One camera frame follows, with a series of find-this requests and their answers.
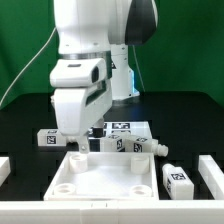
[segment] black surface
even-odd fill
[[[0,201],[43,200],[65,153],[77,145],[39,148],[37,132],[57,128],[48,94],[19,97],[0,111],[0,156],[9,156],[12,172],[0,187]],[[198,173],[198,156],[210,154],[224,167],[224,109],[197,92],[148,93],[138,103],[114,106],[105,121],[148,121],[152,136],[169,147],[168,157],[156,157],[161,199],[162,166],[182,166],[195,184],[195,199],[212,199]]]

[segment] white block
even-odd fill
[[[0,157],[0,186],[10,174],[9,157]]]
[[[66,146],[67,140],[57,129],[41,129],[37,134],[38,146]]]
[[[120,135],[112,134],[100,139],[101,152],[119,152],[122,149],[124,149],[124,142]]]
[[[224,174],[210,155],[199,156],[198,170],[215,200],[224,200]]]
[[[125,136],[126,152],[151,152],[158,156],[167,156],[168,147],[158,144],[158,140],[137,135]]]
[[[163,166],[163,185],[173,200],[193,200],[194,184],[181,167]]]

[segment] white cube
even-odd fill
[[[66,146],[67,139],[57,129],[41,129],[37,134],[38,146]]]
[[[123,138],[120,135],[112,134],[100,139],[101,152],[120,152],[123,149]]]

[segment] white plastic part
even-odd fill
[[[87,155],[71,155],[69,157],[70,171],[72,173],[84,173],[88,170]]]
[[[53,194],[56,196],[74,195],[76,188],[73,184],[64,183],[55,186]]]
[[[53,87],[85,87],[104,80],[106,62],[102,58],[88,60],[58,60],[50,74]]]
[[[199,156],[198,170],[215,200],[224,200],[224,174],[210,155]]]
[[[149,172],[134,174],[131,171],[131,158],[136,153],[124,152],[90,152],[88,154],[88,169],[83,173],[74,173],[70,168],[71,156],[80,153],[68,152],[53,178],[44,200],[71,201],[102,201],[108,200],[138,200],[130,196],[130,189],[136,185],[146,185],[152,189],[150,200],[158,200],[155,162],[152,153],[144,153],[149,159]],[[54,189],[60,184],[73,184],[75,195],[55,195]]]
[[[149,172],[149,157],[135,155],[131,158],[131,172],[134,174],[146,174]]]
[[[125,151],[127,152],[152,152],[154,155],[167,156],[168,147],[158,144],[158,140],[144,137],[129,135],[125,138]]]
[[[66,146],[67,138],[57,129],[41,129],[37,133],[38,146]]]
[[[139,96],[134,87],[134,72],[128,65],[128,47],[122,45],[111,45],[112,56],[112,98],[113,100],[124,100]]]
[[[101,152],[119,152],[124,149],[124,140],[117,134],[100,138]]]
[[[0,157],[0,186],[10,174],[9,157]]]
[[[130,189],[131,197],[152,197],[152,189],[146,185],[136,185]]]
[[[181,167],[163,166],[163,185],[173,200],[193,200],[194,184]]]

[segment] white plastic container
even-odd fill
[[[78,152],[66,154],[44,196],[45,201],[159,199],[152,153],[142,153],[143,159],[135,160],[134,165],[133,158],[140,156],[136,153],[89,153],[85,155],[88,167],[82,170],[82,162],[76,164],[76,169],[80,166],[83,171],[79,173],[71,169],[71,158],[77,156],[80,156]]]

